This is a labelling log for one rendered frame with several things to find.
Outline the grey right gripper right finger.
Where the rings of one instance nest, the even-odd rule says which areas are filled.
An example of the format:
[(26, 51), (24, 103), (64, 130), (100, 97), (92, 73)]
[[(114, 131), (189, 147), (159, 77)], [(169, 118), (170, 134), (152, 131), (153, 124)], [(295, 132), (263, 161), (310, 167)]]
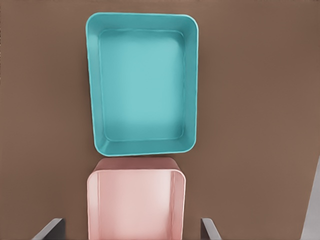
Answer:
[(222, 240), (213, 220), (211, 218), (201, 218), (200, 220), (201, 240)]

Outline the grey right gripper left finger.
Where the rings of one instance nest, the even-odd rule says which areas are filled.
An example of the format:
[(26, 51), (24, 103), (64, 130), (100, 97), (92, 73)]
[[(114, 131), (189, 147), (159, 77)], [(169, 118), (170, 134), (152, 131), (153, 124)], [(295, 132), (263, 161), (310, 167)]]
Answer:
[(66, 240), (65, 219), (54, 218), (33, 237), (33, 240)]

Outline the pink rectangular tray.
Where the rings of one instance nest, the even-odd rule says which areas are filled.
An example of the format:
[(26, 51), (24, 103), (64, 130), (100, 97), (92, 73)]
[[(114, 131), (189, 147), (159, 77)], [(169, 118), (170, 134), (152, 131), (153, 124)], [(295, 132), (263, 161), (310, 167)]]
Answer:
[(186, 178), (170, 157), (106, 157), (87, 179), (89, 240), (182, 240)]

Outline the teal rectangular tray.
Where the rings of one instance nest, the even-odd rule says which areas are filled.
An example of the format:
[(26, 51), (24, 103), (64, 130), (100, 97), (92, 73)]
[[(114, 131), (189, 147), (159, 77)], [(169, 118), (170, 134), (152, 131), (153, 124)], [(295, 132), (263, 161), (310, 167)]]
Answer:
[(96, 150), (107, 157), (190, 151), (197, 139), (196, 20), (97, 12), (85, 36)]

